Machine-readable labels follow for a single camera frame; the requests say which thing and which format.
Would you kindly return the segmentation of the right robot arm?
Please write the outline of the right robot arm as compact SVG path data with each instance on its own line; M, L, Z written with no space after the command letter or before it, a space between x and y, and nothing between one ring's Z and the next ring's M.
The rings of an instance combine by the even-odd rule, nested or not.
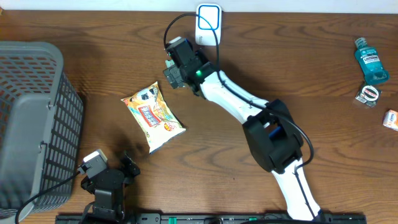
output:
M312 196L303 168L301 148L308 136L293 121L280 100L258 98L229 79L187 39L165 44L170 60L164 75L172 88L190 87L194 95L222 107L242 125L250 153L257 164L276 179L294 220L317 221L320 206Z

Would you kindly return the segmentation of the small orange tissue pack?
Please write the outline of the small orange tissue pack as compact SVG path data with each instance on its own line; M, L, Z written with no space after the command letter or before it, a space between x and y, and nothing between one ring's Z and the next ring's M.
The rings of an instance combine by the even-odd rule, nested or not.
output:
M397 112L394 110L387 111L382 124L383 124L383 126L389 128L389 129L393 129L393 130L397 131L398 130Z

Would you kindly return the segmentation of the orange snack bag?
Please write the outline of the orange snack bag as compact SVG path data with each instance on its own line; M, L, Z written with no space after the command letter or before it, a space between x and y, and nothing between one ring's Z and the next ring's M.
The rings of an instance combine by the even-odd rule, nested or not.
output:
M157 82L121 101L144 132L151 154L186 131L165 102Z

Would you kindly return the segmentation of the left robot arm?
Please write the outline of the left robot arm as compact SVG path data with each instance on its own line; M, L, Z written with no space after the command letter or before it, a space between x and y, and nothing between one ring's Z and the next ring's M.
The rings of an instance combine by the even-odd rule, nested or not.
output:
M95 196L85 207L80 223L123 223L124 189L141 173L131 157L123 154L119 167L112 169L105 154L97 149L83 158L78 171L85 175L81 188Z

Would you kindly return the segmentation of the green round-logo packet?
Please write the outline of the green round-logo packet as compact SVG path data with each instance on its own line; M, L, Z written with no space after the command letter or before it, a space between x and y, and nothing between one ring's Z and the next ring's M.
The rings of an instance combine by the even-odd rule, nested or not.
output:
M365 106L373 108L377 105L381 97L381 93L382 91L378 89L376 86L364 82L360 86L355 96L355 99L360 103L364 104Z

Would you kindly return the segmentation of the blue Listerine mouthwash bottle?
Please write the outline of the blue Listerine mouthwash bottle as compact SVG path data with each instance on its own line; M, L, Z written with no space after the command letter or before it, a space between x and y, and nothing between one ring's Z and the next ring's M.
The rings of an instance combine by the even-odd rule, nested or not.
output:
M364 73L365 82L378 85L388 81L389 72L384 69L377 50L369 46L364 37L356 39L354 43L357 48L354 57Z

